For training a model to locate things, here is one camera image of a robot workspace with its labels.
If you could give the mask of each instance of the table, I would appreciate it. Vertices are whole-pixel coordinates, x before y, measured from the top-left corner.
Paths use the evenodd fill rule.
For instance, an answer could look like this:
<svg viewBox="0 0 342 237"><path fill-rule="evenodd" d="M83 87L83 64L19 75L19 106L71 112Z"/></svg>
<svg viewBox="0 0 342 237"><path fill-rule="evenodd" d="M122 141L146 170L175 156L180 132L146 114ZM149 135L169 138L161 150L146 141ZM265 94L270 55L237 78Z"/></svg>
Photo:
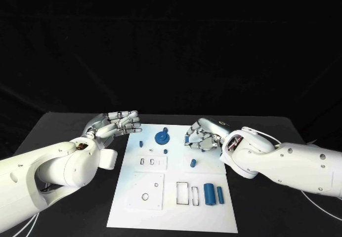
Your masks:
<svg viewBox="0 0 342 237"><path fill-rule="evenodd" d="M81 135L89 120L97 114L47 113L16 155ZM185 115L141 115L143 123L193 125L204 116ZM249 126L282 142L304 144L301 135L288 118L211 116L227 122L234 129ZM119 156L115 170L99 169L92 183L73 195L66 197L40 216L32 236L50 237L119 237L119 236L188 236L207 237L207 232L184 232L165 230L142 230L107 228L116 184L120 174L126 143L129 136L117 137L110 149ZM213 233L211 236L341 236L342 222L330 217L309 202L299 190L276 184L262 174L255 179L243 178L227 166L227 178L236 221L237 234ZM315 201L331 204L341 209L342 201L334 197L311 195ZM14 236L24 224L0 234Z"/></svg>

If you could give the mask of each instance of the dark table surface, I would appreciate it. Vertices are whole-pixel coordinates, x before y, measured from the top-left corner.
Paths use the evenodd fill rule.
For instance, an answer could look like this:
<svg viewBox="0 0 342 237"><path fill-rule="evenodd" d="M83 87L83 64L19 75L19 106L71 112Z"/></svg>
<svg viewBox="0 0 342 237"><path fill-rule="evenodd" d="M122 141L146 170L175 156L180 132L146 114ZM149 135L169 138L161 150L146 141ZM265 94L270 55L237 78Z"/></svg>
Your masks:
<svg viewBox="0 0 342 237"><path fill-rule="evenodd" d="M47 113L21 145L16 155L79 137L89 120L96 115ZM143 123L180 125L193 125L201 117L204 116L141 115ZM282 142L304 144L288 118L211 117L227 122L234 129L249 126L275 136ZM92 183L41 213L31 236L208 236L207 232L107 228L128 139L129 136L116 138L109 146L119 152L115 170L99 169ZM246 179L229 166L227 179L239 234L211 233L211 236L342 236L342 222L314 206L299 190L276 184L262 174L255 179ZM342 213L340 199L318 195L311 195L311 197L334 214ZM0 234L0 237L14 236L24 225L25 223L19 224Z"/></svg>

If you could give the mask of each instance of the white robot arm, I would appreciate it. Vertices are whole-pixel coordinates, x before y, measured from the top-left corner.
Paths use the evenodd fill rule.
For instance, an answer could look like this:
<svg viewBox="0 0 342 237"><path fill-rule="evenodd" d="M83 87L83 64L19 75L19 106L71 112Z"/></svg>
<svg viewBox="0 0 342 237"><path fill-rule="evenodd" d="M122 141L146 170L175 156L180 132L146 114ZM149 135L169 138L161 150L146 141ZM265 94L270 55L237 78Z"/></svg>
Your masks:
<svg viewBox="0 0 342 237"><path fill-rule="evenodd" d="M221 161L249 179L263 173L282 185L315 194L342 197L341 152L318 146L281 143L275 138L278 144L273 145L260 135L263 132L249 127L233 131L224 124L207 118L200 119L190 131L197 131L203 141L191 143L188 131L185 145L210 151L221 144Z"/></svg>
<svg viewBox="0 0 342 237"><path fill-rule="evenodd" d="M139 127L136 111L100 114L81 137L0 161L0 233L86 186L99 167L115 169L117 152L106 147Z"/></svg>

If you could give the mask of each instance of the small blue part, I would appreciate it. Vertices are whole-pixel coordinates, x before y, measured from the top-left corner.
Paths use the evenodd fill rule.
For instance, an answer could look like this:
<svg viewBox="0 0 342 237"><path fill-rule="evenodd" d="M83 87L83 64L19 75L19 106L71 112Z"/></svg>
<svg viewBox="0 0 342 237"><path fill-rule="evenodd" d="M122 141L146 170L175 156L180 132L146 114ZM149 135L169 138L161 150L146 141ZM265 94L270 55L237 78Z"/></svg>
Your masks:
<svg viewBox="0 0 342 237"><path fill-rule="evenodd" d="M210 206L217 205L214 184L206 184L206 204Z"/></svg>
<svg viewBox="0 0 342 237"><path fill-rule="evenodd" d="M195 167L195 165L197 165L197 160L195 160L195 159L193 159L193 160L191 160L191 167L194 168L194 167Z"/></svg>
<svg viewBox="0 0 342 237"><path fill-rule="evenodd" d="M156 140L156 143L159 145L165 145L169 142L171 136L168 134L168 128L167 127L164 128L164 131L156 134L155 140Z"/></svg>
<svg viewBox="0 0 342 237"><path fill-rule="evenodd" d="M219 196L220 196L220 204L224 204L226 201L224 201L223 188L221 188L221 187L217 187L217 189L219 189Z"/></svg>

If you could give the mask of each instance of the circular hole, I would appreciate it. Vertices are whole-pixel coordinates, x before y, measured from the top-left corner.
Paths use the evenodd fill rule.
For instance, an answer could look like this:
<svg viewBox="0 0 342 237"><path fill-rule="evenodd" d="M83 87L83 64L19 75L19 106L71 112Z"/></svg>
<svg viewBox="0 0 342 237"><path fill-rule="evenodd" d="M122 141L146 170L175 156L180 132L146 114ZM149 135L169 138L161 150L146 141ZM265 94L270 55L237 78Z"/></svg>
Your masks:
<svg viewBox="0 0 342 237"><path fill-rule="evenodd" d="M146 201L149 199L149 194L143 194L142 198Z"/></svg>

